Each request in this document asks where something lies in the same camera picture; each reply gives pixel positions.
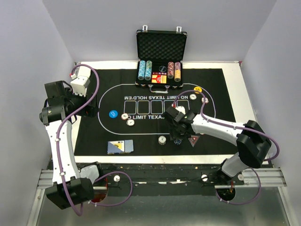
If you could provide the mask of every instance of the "white oval line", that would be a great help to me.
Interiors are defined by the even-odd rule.
[[[105,91],[105,93],[102,95],[102,97],[100,98],[99,100],[99,105],[98,105],[98,108],[100,109],[100,103],[104,97],[104,95],[109,92],[111,89],[115,88],[115,87],[118,87],[118,86],[132,86],[132,85],[135,85],[135,84],[119,84],[119,85],[116,85],[116,86],[113,86],[111,88],[109,88],[107,91]],[[198,85],[195,85],[195,84],[191,84],[191,83],[183,83],[183,85],[192,85],[192,86],[198,86]],[[215,105],[214,105],[214,101],[213,101],[213,98],[212,96],[210,95],[210,93],[208,93],[208,95],[210,96],[211,100],[212,100],[212,104],[213,104],[213,108],[214,108],[214,118],[215,118],[215,115],[216,115],[216,112],[215,112]],[[108,131],[109,133],[112,133],[112,134],[116,134],[116,135],[168,135],[169,133],[115,133],[115,132],[112,132],[110,130],[108,130],[107,128],[105,128],[105,126],[102,124],[102,122],[100,121],[100,117],[99,117],[99,112],[98,112],[98,120],[99,120],[99,123],[101,124],[101,126],[106,130]]]

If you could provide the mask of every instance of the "poker mat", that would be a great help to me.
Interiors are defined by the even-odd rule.
[[[76,156],[106,156],[108,141],[133,140],[134,151],[126,156],[156,155],[206,155],[235,154],[237,148],[218,138],[200,135],[193,146],[188,139],[180,145],[170,141],[168,124],[162,113],[181,92],[201,87],[208,98],[204,113],[217,119],[233,121],[235,117],[222,69],[183,69],[182,89],[171,89],[168,94],[151,93],[149,88],[135,86],[137,70],[97,70],[100,88],[97,93],[99,112],[96,117],[82,117],[74,154]],[[87,92],[96,87],[95,75],[91,71]],[[199,112],[201,95],[190,100],[190,94],[183,95],[178,105],[186,111]],[[109,113],[117,111],[118,116],[111,118]],[[134,119],[134,126],[128,126],[121,115],[127,113]],[[165,145],[158,143],[159,136],[165,136]]]

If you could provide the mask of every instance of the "open case lid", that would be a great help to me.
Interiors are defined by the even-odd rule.
[[[148,31],[144,25],[137,30],[137,50],[140,60],[182,61],[187,33],[181,27],[177,31]]]

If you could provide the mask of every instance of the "white tabletop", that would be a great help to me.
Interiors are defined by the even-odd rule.
[[[136,69],[137,61],[100,61],[81,62],[94,69]],[[252,104],[238,62],[183,62],[183,69],[190,68],[221,68],[226,80],[233,113],[237,122],[255,121]],[[79,75],[89,77],[91,70],[80,67]],[[80,117],[73,124],[72,144],[75,148],[79,131]],[[75,156],[76,162],[99,163],[138,163],[138,164],[220,164],[232,155],[172,155],[172,156]]]

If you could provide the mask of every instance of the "poker chip case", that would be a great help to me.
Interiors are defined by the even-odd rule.
[[[138,66],[136,86],[150,88],[151,92],[167,93],[168,89],[181,89],[183,87],[182,60],[185,51],[187,33],[181,27],[176,31],[148,31],[144,25],[137,30]],[[138,79],[140,62],[152,62],[151,80]],[[181,80],[167,77],[168,62],[181,64]],[[165,91],[153,91],[153,88],[162,88]]]

